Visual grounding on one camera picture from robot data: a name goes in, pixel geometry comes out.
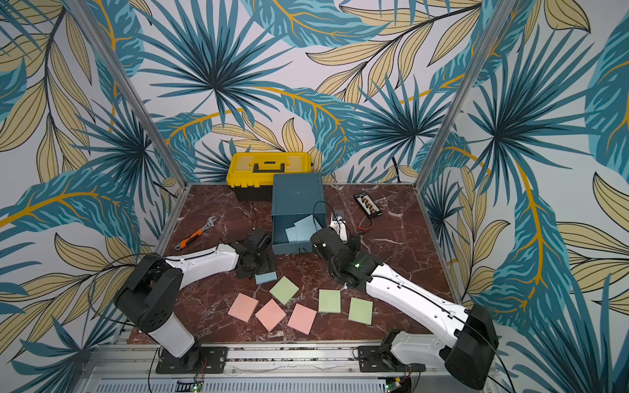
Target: toolbox handle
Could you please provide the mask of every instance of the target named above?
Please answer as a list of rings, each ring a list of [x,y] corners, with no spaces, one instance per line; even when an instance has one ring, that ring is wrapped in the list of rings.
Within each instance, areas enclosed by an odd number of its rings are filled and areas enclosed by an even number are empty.
[[[267,164],[267,165],[268,164],[275,164],[275,162],[274,161],[273,162],[267,161],[264,164]],[[279,169],[278,168],[274,168],[274,169],[260,169],[260,166],[257,163],[255,163],[253,165],[253,172],[255,174],[261,174],[261,173],[282,173],[283,174],[284,173],[284,163],[280,164]]]

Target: blue palm leaf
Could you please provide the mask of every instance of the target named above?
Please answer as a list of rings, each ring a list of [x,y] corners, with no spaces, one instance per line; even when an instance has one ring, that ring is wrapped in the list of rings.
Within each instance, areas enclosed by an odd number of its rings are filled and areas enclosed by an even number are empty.
[[[261,57],[261,55],[279,41],[282,36],[263,41],[269,32],[269,29],[266,29],[245,46],[243,42],[253,25],[253,19],[250,18],[240,31],[237,31],[238,1],[231,3],[229,13],[225,0],[219,2],[217,31],[214,30],[214,6],[211,1],[206,2],[207,21],[204,21],[197,0],[192,1],[192,19],[183,10],[180,1],[175,0],[181,22],[177,21],[163,5],[155,1],[154,3],[166,18],[167,25],[151,15],[146,13],[144,15],[164,35],[173,48],[148,35],[139,34],[137,37],[166,53],[175,62],[160,55],[145,52],[143,54],[145,58],[153,60],[169,70],[143,69],[141,71],[166,75],[182,81],[154,84],[154,86],[175,89],[162,94],[161,97],[207,92],[214,96],[221,123],[225,123],[225,115],[227,111],[230,111],[243,129],[245,122],[238,108],[244,110],[252,123],[255,123],[252,111],[269,118],[259,109],[259,104],[274,109],[276,107],[259,97],[274,99],[276,97],[256,89],[256,87],[264,85],[265,87],[282,88],[280,84],[262,82],[261,79],[283,68],[283,66],[274,69],[261,69],[261,67],[285,51],[266,57]]]
[[[89,129],[94,131],[93,133],[86,132],[86,134],[105,142],[107,147],[80,145],[74,145],[74,147],[88,152],[105,153],[88,161],[83,167],[93,168],[95,173],[108,170],[128,195],[134,195],[137,190],[140,207],[146,211],[144,196],[146,194],[149,203],[153,205],[150,191],[157,193],[153,181],[162,179],[164,173],[149,150],[152,144],[150,138],[144,132],[133,111],[128,108],[126,101],[123,99],[121,103],[114,102],[113,106],[115,113],[118,113],[117,116],[110,114],[102,106],[100,107],[106,113],[107,119],[96,113],[92,114],[100,120],[102,127],[79,117]]]
[[[433,138],[439,129],[446,109],[450,105],[445,94],[441,94],[433,102],[435,93],[429,93],[420,105],[420,92],[415,81],[415,91],[412,103],[402,84],[404,104],[400,103],[389,78],[386,78],[386,94],[379,87],[378,91],[384,98],[386,108],[375,102],[367,94],[363,94],[375,109],[360,107],[365,118],[363,129],[357,141],[360,148],[367,150],[359,159],[360,164],[366,158],[375,156],[371,165],[386,156],[384,165],[395,157],[399,163],[406,160],[405,165],[411,165],[415,157],[415,145],[421,137]]]
[[[579,284],[569,272],[564,273],[571,280],[574,290],[574,300],[568,300],[565,304],[568,318],[563,313],[556,314],[547,324],[525,334],[534,351],[512,341],[507,342],[508,346],[515,348],[537,365],[545,376],[524,365],[515,365],[514,370],[535,380],[549,392],[626,392],[629,388],[626,368],[629,360],[629,335],[620,348],[620,356],[616,359],[615,365],[611,361],[609,316],[611,277],[607,276],[605,280],[603,300],[599,302],[601,304],[599,339]],[[556,290],[560,292],[561,297],[570,299],[569,288],[558,287]],[[550,385],[546,381],[547,378],[555,382],[560,390]]]
[[[556,110],[572,104],[587,94],[585,90],[557,99],[591,69],[598,58],[594,56],[581,65],[589,47],[580,52],[577,52],[577,49],[585,36],[561,54],[570,36],[571,33],[566,34],[548,52],[553,41],[553,35],[551,35],[541,49],[537,50],[538,28],[526,60],[523,59],[525,48],[522,38],[513,71],[509,71],[509,60],[504,57],[502,83],[499,85],[496,75],[491,74],[489,80],[493,93],[488,93],[484,86],[479,87],[486,109],[483,109],[478,102],[474,102],[476,114],[469,114],[469,117],[480,129],[489,134],[490,142],[483,149],[472,169],[481,163],[485,168],[491,169],[489,181],[482,192],[487,191],[491,184],[495,184],[494,203],[498,200],[501,180],[505,186],[507,201],[509,201],[511,192],[509,179],[519,179],[520,170],[524,171],[533,186],[536,186],[527,159],[565,168],[539,154],[536,148],[588,154],[540,139],[544,136],[587,135],[595,132],[588,127],[565,124],[575,119],[585,118],[591,113],[553,117]],[[476,186],[481,181],[482,177],[479,177]],[[516,181],[515,186],[518,195],[521,194],[520,182]]]
[[[449,180],[450,174],[445,179],[442,175],[437,183],[424,188],[421,194],[428,211],[430,223],[435,229],[439,245],[448,260],[454,255],[454,246],[448,232],[446,219],[463,208],[460,206],[457,208],[452,207],[461,192],[461,188],[458,187],[456,182],[449,184]]]

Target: yellow toolbox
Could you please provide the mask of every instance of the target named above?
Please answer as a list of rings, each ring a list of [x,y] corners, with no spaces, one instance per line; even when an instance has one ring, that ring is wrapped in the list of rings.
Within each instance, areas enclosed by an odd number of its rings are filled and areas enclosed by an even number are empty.
[[[236,153],[227,173],[227,184],[240,202],[271,201],[273,176],[310,172],[308,153]]]

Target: red wire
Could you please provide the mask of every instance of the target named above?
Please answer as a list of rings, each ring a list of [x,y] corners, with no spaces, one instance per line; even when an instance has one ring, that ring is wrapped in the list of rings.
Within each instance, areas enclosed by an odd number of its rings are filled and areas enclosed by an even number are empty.
[[[373,228],[374,226],[374,219],[373,218],[369,218],[371,220],[371,225],[369,226],[369,228],[361,228],[359,226],[356,227],[357,230],[361,230],[361,231],[369,231],[371,228]]]

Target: blue box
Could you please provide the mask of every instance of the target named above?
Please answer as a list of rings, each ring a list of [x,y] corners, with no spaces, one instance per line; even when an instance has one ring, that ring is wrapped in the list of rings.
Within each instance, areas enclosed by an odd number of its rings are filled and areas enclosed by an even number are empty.
[[[271,216],[273,219],[273,241],[271,247],[276,255],[312,252],[310,241],[289,243],[286,228],[308,217],[314,212],[314,219],[322,228],[326,225],[323,180],[321,174],[280,174],[273,179],[273,199]]]

